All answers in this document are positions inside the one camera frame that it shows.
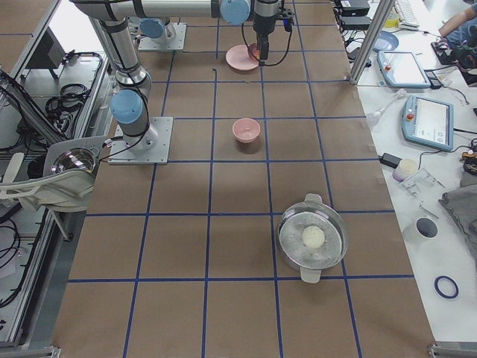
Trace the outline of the person forearm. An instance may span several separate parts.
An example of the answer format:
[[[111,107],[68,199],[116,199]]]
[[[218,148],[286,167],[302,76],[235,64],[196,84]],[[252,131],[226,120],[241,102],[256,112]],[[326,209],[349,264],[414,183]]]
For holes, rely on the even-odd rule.
[[[466,10],[463,10],[450,19],[448,19],[444,24],[439,28],[439,34],[442,37],[446,37],[454,30],[456,30],[459,26],[465,24],[476,18],[476,10],[473,7],[468,7]]]

